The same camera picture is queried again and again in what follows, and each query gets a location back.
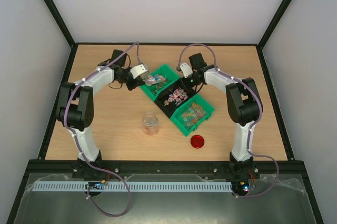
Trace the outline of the silver metal scoop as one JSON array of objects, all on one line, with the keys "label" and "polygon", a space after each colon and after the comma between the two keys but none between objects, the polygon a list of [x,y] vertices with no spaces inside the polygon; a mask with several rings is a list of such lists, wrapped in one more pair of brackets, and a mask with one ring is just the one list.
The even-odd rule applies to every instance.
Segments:
[{"label": "silver metal scoop", "polygon": [[144,82],[147,86],[154,86],[166,82],[166,78],[160,74],[148,75],[145,77]]}]

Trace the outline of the green bin with lollipops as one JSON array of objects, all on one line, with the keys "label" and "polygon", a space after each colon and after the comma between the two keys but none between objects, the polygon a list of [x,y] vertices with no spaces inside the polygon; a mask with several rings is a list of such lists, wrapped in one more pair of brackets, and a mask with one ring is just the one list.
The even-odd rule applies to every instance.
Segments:
[{"label": "green bin with lollipops", "polygon": [[140,89],[150,98],[150,100],[154,101],[157,99],[158,95],[170,85],[179,80],[179,75],[174,72],[174,70],[167,64],[162,65],[158,69],[153,72],[150,72],[150,76],[158,77],[161,75],[165,81],[161,83],[155,83],[153,85],[143,85]]}]

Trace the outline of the black bin with swirl lollipops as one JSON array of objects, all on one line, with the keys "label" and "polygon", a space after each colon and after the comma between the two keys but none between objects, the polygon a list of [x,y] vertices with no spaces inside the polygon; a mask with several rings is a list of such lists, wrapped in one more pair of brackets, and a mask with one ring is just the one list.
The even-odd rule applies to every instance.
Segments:
[{"label": "black bin with swirl lollipops", "polygon": [[181,79],[163,88],[154,103],[166,115],[171,118],[174,112],[187,103],[197,92],[185,85]]}]

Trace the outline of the green bin with gummy candies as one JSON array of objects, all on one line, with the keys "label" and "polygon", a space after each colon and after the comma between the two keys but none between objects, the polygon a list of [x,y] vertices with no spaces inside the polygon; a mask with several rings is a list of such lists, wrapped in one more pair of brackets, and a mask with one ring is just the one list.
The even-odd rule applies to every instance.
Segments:
[{"label": "green bin with gummy candies", "polygon": [[173,113],[171,121],[184,136],[188,136],[196,131],[202,122],[208,120],[214,111],[212,105],[196,94]]}]

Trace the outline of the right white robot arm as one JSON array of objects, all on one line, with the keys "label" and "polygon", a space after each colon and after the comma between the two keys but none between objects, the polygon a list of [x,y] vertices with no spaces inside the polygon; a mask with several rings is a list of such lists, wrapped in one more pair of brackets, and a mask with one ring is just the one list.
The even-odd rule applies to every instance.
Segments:
[{"label": "right white robot arm", "polygon": [[237,178],[253,167],[252,139],[255,125],[260,121],[263,105],[254,79],[241,79],[207,65],[202,54],[189,57],[190,63],[179,62],[177,70],[186,84],[205,84],[226,94],[227,111],[235,123],[234,144],[230,152],[229,171]]}]

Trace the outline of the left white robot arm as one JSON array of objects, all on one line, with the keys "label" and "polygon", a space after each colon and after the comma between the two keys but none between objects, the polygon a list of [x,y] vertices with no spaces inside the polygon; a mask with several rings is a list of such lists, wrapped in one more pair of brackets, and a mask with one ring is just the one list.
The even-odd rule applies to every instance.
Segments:
[{"label": "left white robot arm", "polygon": [[147,67],[139,60],[136,66],[125,68],[127,57],[126,52],[114,50],[111,58],[99,63],[88,76],[60,86],[56,119],[71,134],[82,161],[95,162],[100,155],[91,130],[94,96],[112,82],[125,84],[129,90],[144,85],[141,76]]}]

